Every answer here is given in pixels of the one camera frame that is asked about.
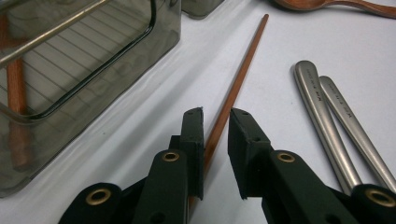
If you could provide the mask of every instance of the wooden chopstick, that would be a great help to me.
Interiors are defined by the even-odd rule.
[[[0,49],[18,46],[24,40],[13,39],[8,33],[7,15],[0,17]],[[17,59],[7,65],[8,108],[15,113],[27,114],[26,92],[23,78],[23,60]],[[10,122],[8,147],[11,150],[13,168],[25,171],[32,164],[33,153],[30,149],[31,134],[27,126]]]
[[[242,83],[248,72],[248,68],[253,59],[254,53],[256,52],[256,48],[259,45],[260,39],[262,37],[262,33],[268,21],[268,17],[269,17],[268,14],[265,14],[264,17],[262,17],[259,27],[257,28],[256,34],[253,36],[252,42],[247,50],[247,54],[244,58],[244,61],[242,61],[241,67],[239,68],[239,71],[233,82],[232,88],[228,92],[227,99],[220,110],[216,123],[209,137],[206,140],[205,154],[204,154],[204,158],[205,158],[204,170],[206,174],[209,170],[210,162],[218,145],[221,134],[224,130],[224,126],[227,123],[227,119],[229,117],[230,111],[233,107],[233,104],[235,103],[238,92],[241,89]]]

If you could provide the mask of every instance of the metal utensil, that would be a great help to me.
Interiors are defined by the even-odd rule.
[[[298,62],[295,65],[294,76],[341,188],[345,194],[350,194],[355,186],[361,184],[361,179],[335,128],[320,87],[317,68],[309,61]]]
[[[371,166],[381,185],[396,192],[395,178],[359,124],[358,119],[353,114],[341,92],[329,77],[320,77],[319,80],[331,109],[343,124],[346,132],[360,150],[364,159]]]

